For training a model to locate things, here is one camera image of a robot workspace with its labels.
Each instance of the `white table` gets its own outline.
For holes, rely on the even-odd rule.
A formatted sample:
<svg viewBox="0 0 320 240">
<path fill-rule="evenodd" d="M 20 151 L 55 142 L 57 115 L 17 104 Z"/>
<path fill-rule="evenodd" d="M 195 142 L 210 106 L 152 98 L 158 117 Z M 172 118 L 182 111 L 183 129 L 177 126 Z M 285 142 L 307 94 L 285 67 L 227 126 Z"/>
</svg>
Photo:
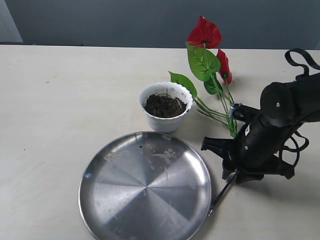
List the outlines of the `white table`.
<svg viewBox="0 0 320 240">
<path fill-rule="evenodd" d="M 225 52 L 235 101 L 255 108 L 266 85 L 291 82 L 302 72 L 286 62 L 285 50 Z M 320 51 L 309 52 L 319 63 Z M 0 46 L 0 239 L 93 239 L 78 207 L 82 173 L 109 141 L 151 130 L 138 94 L 169 81 L 168 71 L 191 77 L 201 98 L 220 107 L 192 77 L 185 49 Z M 204 136 L 229 134 L 196 109 L 173 135 L 202 155 L 218 192 L 225 184 L 222 160 L 200 145 Z M 320 124 L 300 132 L 310 146 L 296 176 L 234 185 L 194 239 L 319 239 Z"/>
</svg>

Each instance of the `soil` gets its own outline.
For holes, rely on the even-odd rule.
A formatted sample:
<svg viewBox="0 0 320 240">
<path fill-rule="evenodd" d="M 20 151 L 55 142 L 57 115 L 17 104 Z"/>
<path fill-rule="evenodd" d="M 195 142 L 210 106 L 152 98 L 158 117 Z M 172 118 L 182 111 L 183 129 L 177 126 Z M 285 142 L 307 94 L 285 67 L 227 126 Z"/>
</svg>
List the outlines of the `soil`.
<svg viewBox="0 0 320 240">
<path fill-rule="evenodd" d="M 151 115 L 158 118 L 173 118 L 179 116 L 186 110 L 187 104 L 178 97 L 171 98 L 152 94 L 146 100 L 144 109 Z"/>
</svg>

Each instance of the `green leaf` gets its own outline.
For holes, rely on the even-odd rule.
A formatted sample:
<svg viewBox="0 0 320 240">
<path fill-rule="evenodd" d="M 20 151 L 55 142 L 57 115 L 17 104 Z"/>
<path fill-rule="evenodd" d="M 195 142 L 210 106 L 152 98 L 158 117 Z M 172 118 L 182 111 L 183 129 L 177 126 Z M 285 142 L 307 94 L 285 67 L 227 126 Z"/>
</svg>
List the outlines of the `green leaf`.
<svg viewBox="0 0 320 240">
<path fill-rule="evenodd" d="M 219 59 L 204 47 L 186 44 L 189 66 L 195 77 L 203 82 L 210 79 L 210 73 L 220 69 Z"/>
<path fill-rule="evenodd" d="M 186 89 L 189 90 L 189 92 L 191 93 L 193 98 L 195 98 L 198 95 L 198 92 L 197 92 L 195 85 L 193 84 L 193 82 L 189 78 L 187 78 L 186 76 L 184 76 L 182 74 L 174 73 L 171 71 L 169 71 L 169 73 L 171 76 L 172 83 L 177 83 L 177 84 L 184 86 Z"/>
<path fill-rule="evenodd" d="M 220 82 L 218 82 L 217 80 L 215 82 L 217 87 L 222 91 L 223 89 Z M 212 78 L 210 78 L 208 81 L 205 81 L 203 85 L 208 94 L 215 95 L 218 92 Z"/>
</svg>

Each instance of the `gray wall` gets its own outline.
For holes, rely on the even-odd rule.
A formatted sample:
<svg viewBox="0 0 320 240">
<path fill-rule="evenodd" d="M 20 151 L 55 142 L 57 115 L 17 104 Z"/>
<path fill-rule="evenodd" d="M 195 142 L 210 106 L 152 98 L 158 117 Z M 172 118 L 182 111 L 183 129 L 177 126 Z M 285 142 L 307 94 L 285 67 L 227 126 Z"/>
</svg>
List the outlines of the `gray wall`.
<svg viewBox="0 0 320 240">
<path fill-rule="evenodd" d="M 315 49 L 320 0 L 5 0 L 26 44 L 184 48 L 203 15 L 221 48 Z"/>
</svg>

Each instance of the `white label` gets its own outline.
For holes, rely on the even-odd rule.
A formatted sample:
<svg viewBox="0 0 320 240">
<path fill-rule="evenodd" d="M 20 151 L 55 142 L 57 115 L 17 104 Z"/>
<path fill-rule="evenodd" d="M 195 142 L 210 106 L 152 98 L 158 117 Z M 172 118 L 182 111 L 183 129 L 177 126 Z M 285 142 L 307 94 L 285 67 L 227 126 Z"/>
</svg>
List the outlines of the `white label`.
<svg viewBox="0 0 320 240">
<path fill-rule="evenodd" d="M 244 132 L 244 135 L 245 136 L 247 136 L 248 135 L 248 133 L 250 132 L 250 127 L 249 127 L 250 125 L 248 125 L 247 127 L 246 127 L 246 129 L 245 129 L 245 132 Z"/>
</svg>

